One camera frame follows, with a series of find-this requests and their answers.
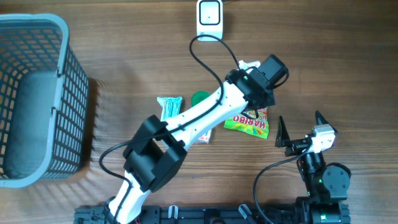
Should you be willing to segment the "green lid jar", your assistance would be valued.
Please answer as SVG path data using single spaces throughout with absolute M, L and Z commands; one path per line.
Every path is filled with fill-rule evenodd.
M 195 105 L 199 104 L 206 98 L 208 98 L 210 94 L 206 91 L 198 91 L 192 96 L 191 106 L 194 107 Z

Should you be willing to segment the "small red white carton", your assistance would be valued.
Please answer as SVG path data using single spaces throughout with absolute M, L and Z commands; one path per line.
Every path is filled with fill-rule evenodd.
M 208 130 L 206 133 L 202 134 L 202 135 L 198 138 L 197 142 L 208 144 L 208 143 L 210 142 L 210 139 L 211 139 L 211 133 L 212 133 L 212 130 L 211 130 L 211 129 Z

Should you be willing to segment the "teal tissue wipes pack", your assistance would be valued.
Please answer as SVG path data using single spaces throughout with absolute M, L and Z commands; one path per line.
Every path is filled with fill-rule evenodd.
M 182 105 L 183 98 L 178 97 L 158 97 L 157 102 L 162 107 L 160 116 L 161 121 L 165 121 L 168 118 L 174 117 L 180 114 L 180 108 Z

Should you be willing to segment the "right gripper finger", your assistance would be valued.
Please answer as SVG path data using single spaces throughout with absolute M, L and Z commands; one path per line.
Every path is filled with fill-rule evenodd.
M 275 147 L 287 147 L 290 145 L 290 137 L 282 116 L 279 116 Z
M 338 134 L 338 131 L 323 117 L 321 112 L 316 110 L 315 112 L 315 121 L 317 125 L 315 126 L 315 133 L 333 133 Z

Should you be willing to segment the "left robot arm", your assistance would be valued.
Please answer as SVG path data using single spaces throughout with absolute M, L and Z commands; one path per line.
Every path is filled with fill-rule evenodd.
M 230 71 L 212 95 L 189 110 L 164 121 L 148 117 L 122 144 L 124 182 L 106 206 L 109 222 L 130 223 L 137 218 L 147 196 L 176 175 L 202 134 L 240 113 L 274 105 L 273 90 L 288 77 L 286 65 L 270 55 L 259 67 Z

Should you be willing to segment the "green Haribo gummy bag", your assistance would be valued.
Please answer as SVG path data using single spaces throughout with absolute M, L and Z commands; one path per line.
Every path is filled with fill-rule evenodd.
M 258 109 L 259 117 L 249 119 L 241 114 L 233 116 L 224 122 L 226 129 L 241 131 L 246 134 L 267 139 L 269 135 L 269 123 L 267 120 L 267 108 Z

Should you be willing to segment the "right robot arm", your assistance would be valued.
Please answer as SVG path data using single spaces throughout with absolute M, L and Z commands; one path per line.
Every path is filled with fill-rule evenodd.
M 296 165 L 307 189 L 306 197 L 297 197 L 289 215 L 291 223 L 351 223 L 347 199 L 351 171 L 338 162 L 327 164 L 323 152 L 334 146 L 338 131 L 315 112 L 316 125 L 302 139 L 291 140 L 283 117 L 279 117 L 276 147 L 285 155 L 296 156 Z

